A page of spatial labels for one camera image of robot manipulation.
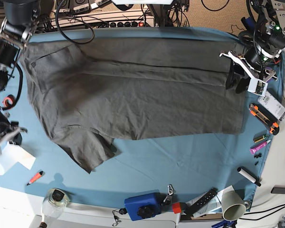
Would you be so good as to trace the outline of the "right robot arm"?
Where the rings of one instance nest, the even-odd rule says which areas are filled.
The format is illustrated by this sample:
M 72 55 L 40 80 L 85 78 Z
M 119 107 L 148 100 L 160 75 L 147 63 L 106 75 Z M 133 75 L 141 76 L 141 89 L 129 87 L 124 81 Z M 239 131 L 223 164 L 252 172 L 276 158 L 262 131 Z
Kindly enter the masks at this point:
M 18 60 L 37 29 L 41 11 L 39 0 L 5 0 L 3 8 L 5 19 L 0 28 L 0 92 L 5 90 L 14 70 L 19 73 L 19 86 L 17 95 L 7 96 L 3 105 L 0 105 L 0 156 L 3 143 L 20 144 L 21 132 L 27 131 L 18 122 L 9 122 L 4 111 L 13 108 L 20 98 L 23 72 Z

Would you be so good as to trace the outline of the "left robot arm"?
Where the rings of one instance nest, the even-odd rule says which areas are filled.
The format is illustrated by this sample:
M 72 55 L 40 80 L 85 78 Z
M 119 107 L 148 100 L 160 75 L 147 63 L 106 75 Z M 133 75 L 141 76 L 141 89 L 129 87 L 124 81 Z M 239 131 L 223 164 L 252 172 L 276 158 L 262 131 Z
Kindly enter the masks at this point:
M 285 51 L 285 0 L 248 0 L 246 5 L 249 18 L 242 18 L 246 29 L 238 39 L 247 51 L 221 52 L 231 60 L 225 88 L 264 96 L 268 82 L 276 79 L 273 66 L 281 63 Z

